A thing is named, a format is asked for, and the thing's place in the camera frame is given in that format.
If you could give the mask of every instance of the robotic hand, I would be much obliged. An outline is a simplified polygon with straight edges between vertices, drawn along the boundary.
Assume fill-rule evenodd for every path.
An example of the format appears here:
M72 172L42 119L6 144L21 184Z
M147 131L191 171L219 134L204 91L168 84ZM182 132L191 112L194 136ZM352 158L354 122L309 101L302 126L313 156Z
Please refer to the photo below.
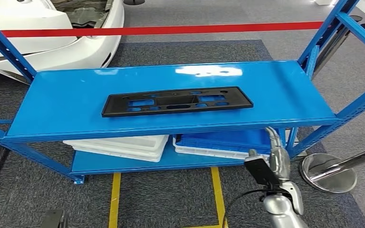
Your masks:
M268 166L263 156L250 150L244 166L258 184L267 191L262 198L264 208L269 213L273 228L308 228L300 218L303 214L303 200L298 186L289 180L290 157L276 131L267 127L271 142Z

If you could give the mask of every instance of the stacked trays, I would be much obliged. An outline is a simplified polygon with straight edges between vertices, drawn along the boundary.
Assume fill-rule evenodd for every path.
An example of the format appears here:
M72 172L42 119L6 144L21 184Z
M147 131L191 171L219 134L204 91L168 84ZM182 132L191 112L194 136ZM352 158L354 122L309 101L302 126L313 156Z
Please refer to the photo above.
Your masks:
M76 151L100 153L122 158L158 162L162 157L168 135L122 137L108 139L67 140Z
M285 129L275 129L285 139ZM178 134L173 137L178 153L245 159L250 149L269 157L270 139L264 129Z

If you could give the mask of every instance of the gray carpet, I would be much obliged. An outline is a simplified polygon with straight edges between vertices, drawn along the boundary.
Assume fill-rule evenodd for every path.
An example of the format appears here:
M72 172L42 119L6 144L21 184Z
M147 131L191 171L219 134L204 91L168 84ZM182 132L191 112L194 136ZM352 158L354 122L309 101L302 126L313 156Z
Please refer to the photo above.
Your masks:
M201 62L271 60L260 40L121 44L112 66L142 66ZM14 116L26 85L0 76L0 118ZM34 147L69 164L72 150L61 143ZM321 145L312 152L324 152ZM294 162L292 178L304 195L305 221L311 228L365 228L365 218L350 194L319 192L299 177ZM220 169L225 202L258 188L243 167ZM73 185L59 175L0 149L0 228L36 228L47 209L65 209L71 228L108 226L111 175L88 176ZM234 205L231 228L270 227L257 194ZM123 174L118 227L181 228L216 225L217 215L210 169Z

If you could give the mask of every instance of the yellow tape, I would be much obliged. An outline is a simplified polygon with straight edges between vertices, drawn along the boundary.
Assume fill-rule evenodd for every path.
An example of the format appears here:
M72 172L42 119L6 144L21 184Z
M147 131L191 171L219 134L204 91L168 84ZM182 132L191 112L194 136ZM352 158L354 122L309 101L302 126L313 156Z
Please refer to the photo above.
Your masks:
M213 191L215 194L216 211L218 215L219 224L213 226L190 227L190 228L222 228L221 226L225 208L224 208L223 191L221 188L221 180L218 167L212 167L211 173L212 173ZM121 174L114 173L113 189L111 193L111 204L110 204L110 219L108 223L109 228L117 228L120 186L121 186Z
M118 225L118 204L119 204L120 186L121 186L121 174L114 173L113 189L111 191L110 219L108 222L109 228L117 228Z

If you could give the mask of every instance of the shelf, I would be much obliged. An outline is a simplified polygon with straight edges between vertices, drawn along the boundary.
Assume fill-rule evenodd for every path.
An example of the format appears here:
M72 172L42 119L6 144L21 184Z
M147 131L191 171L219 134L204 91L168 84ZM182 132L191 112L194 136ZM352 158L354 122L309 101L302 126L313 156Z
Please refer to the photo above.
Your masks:
M101 117L110 94L239 86L253 108ZM297 61L140 66L39 72L5 139L60 141L338 121Z
M177 153L175 152L172 141L169 140L159 162L148 162L98 153L76 151L71 173L75 175L89 175L114 172L176 170L242 165L243 162L244 161L240 159Z

